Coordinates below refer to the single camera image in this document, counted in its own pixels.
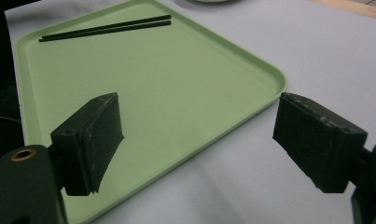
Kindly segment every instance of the wooden edge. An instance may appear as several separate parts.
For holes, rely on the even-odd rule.
[[[373,7],[373,6],[369,6],[369,5],[365,5],[365,4],[361,4],[357,2],[352,2],[348,0],[312,0],[312,1],[376,19],[376,7]]]

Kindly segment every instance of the black chopstick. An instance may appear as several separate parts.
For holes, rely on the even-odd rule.
[[[75,30],[65,33],[59,33],[54,35],[43,35],[42,39],[39,39],[39,42],[46,42],[46,41],[53,41],[53,40],[61,40],[61,39],[69,39],[69,38],[76,38],[88,35],[102,35],[102,34],[110,34],[115,32],[123,32],[123,31],[130,31],[130,30],[139,30],[139,29],[146,29],[152,27],[160,27],[171,25],[170,21],[167,21],[171,18],[171,15],[165,16],[158,16],[152,18],[141,19],[137,21],[125,21],[119,22],[104,26],[97,26],[88,29],[82,30]]]

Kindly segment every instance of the chopstick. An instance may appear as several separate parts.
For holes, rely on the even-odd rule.
[[[103,34],[110,34],[110,33],[115,33],[115,32],[124,32],[124,31],[166,26],[166,25],[171,25],[171,22],[169,21],[170,18],[171,18],[171,15],[164,15],[164,16],[141,19],[137,21],[125,21],[125,22],[97,26],[97,27],[92,27],[92,28],[87,28],[87,29],[82,29],[82,30],[75,30],[75,31],[64,32],[64,33],[59,33],[59,34],[54,34],[54,35],[43,35],[42,38],[39,39],[39,42],[77,38],[77,37],[89,36],[89,35],[103,35]]]

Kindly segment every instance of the white table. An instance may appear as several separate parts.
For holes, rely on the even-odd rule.
[[[37,29],[122,3],[44,0],[7,11],[12,43]],[[376,145],[376,20],[305,0],[201,4],[160,0],[287,76],[369,133]],[[324,194],[272,139],[277,103],[94,223],[352,224],[350,197]]]

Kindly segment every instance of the tray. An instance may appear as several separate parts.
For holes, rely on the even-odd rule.
[[[172,25],[40,43],[49,35],[171,14]],[[31,33],[16,45],[26,145],[89,99],[117,92],[125,139],[99,193],[63,192],[70,223],[123,202],[274,103],[287,81],[273,65],[152,0],[134,0]]]

